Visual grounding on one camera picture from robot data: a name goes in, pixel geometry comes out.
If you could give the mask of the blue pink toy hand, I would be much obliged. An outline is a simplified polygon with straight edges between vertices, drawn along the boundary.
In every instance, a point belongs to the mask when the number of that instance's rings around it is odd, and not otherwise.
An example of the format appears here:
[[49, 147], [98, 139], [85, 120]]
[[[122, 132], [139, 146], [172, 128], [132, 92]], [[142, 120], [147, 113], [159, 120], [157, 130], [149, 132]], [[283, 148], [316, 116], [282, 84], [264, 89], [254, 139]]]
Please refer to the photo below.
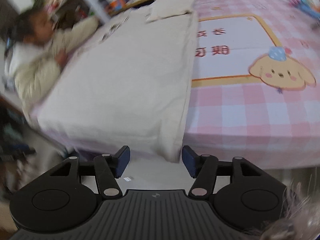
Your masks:
[[319, 11], [308, 0], [289, 0], [289, 3], [310, 17], [319, 20]]

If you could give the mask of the cream t-shirt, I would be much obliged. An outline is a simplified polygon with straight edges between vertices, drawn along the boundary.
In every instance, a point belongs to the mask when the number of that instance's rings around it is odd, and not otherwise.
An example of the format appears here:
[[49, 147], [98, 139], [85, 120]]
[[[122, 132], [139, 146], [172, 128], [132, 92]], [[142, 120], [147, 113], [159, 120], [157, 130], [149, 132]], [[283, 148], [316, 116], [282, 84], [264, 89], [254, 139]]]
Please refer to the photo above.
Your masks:
[[178, 162], [198, 45], [196, 0], [155, 0], [114, 16], [76, 50], [30, 117], [67, 147]]

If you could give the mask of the child in cream jacket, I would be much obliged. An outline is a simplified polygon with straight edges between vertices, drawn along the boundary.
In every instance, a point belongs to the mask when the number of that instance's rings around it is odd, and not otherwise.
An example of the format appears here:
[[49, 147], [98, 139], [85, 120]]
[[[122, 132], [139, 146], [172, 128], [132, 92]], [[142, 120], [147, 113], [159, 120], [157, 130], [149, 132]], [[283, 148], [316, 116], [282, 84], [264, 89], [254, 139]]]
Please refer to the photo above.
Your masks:
[[68, 62], [68, 54], [82, 45], [99, 26], [90, 16], [69, 29], [55, 29], [47, 12], [30, 8], [7, 31], [4, 84], [16, 92], [26, 118], [49, 93]]

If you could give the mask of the pink checkered desk mat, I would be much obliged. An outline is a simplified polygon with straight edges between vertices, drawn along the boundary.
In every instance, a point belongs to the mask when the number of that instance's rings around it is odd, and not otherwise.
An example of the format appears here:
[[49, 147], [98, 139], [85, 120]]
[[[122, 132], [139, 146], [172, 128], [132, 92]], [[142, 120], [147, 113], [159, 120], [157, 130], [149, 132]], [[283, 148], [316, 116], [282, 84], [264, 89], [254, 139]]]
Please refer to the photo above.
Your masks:
[[266, 169], [318, 166], [312, 20], [285, 0], [196, 0], [194, 9], [198, 45], [182, 146]]

